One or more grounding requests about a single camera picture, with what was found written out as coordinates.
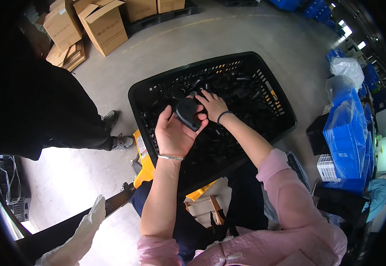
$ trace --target bracelet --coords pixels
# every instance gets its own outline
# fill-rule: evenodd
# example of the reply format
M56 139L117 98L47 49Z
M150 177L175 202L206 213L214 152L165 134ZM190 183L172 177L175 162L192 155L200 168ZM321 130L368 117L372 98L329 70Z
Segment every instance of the bracelet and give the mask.
M223 114L227 114L227 113L232 113L232 114L233 114L232 111L225 111L225 112L222 112L222 114L220 114L220 116L219 116L218 119L217 119L217 124L218 124L218 125L221 125L221 124L219 123L219 120L220 120L221 116L222 116Z
M167 155L162 155L162 154L158 154L158 157L164 158L164 159L174 159L174 160L179 160L179 161L184 160L184 157L167 156Z

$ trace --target pink sleeve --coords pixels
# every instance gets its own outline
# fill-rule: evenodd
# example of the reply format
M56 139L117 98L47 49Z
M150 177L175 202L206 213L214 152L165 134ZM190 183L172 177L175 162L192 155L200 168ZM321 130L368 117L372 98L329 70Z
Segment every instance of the pink sleeve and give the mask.
M181 266L177 257L178 244L175 239L163 239L144 235L137 243L140 264L147 266Z
M309 226L340 259L344 256L347 237L339 227L328 223L314 206L307 188L287 164L286 153L273 149L260 162L256 178L264 183L284 230Z

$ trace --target hand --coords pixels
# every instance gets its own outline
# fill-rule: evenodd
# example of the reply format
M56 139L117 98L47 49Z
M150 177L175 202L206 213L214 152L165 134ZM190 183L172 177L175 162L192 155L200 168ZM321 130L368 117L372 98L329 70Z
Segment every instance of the hand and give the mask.
M25 35L31 43L35 56L45 59L50 52L50 40L45 33L39 31L34 25L32 26L25 30Z
M217 96L217 94L209 93L204 89L201 91L206 99L200 95L196 95L196 99L198 99L199 102L205 106L206 110L208 111L209 119L217 123L220 114L228 111L227 105L221 97Z
M203 106L198 105L197 112L202 110ZM197 118L201 120L201 126L198 131L194 132L181 123L175 114L171 115L171 106L168 105L159 115L155 128L159 153L167 156L185 157L193 146L197 135L209 123L206 117L206 114L197 114Z

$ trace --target black pants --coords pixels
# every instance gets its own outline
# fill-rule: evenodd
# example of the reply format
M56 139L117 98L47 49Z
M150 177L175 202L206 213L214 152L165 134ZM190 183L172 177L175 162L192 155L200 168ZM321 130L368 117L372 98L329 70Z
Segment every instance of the black pants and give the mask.
M110 151L115 137L84 88L66 69L47 66L53 89L48 92L44 117L44 147L89 148Z
M370 207L364 212L364 205L368 199L354 195L341 189L327 189L317 187L314 196L319 197L317 208L319 210L341 216L345 221L355 227L362 227L366 224Z
M232 193L224 221L226 226L241 226L251 230L267 229L268 219L264 215L261 183L255 178L257 173L258 171L252 162L248 162L227 177L228 186L232 189ZM131 198L134 209L139 216L142 214L152 182L143 182ZM218 237L195 220L186 210L184 200L185 197L177 198L173 238L179 245L178 255L181 260L188 263L193 259L197 249L205 249Z

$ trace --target light blue shirt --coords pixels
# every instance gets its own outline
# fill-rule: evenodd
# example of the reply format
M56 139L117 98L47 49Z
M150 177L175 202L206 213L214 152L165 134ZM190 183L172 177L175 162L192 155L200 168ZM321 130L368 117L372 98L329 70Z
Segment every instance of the light blue shirt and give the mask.
M367 223L370 222L384 208L386 204L386 179L376 178L369 182L367 190L370 192L370 211L367 217ZM363 207L365 211L369 207L369 203Z

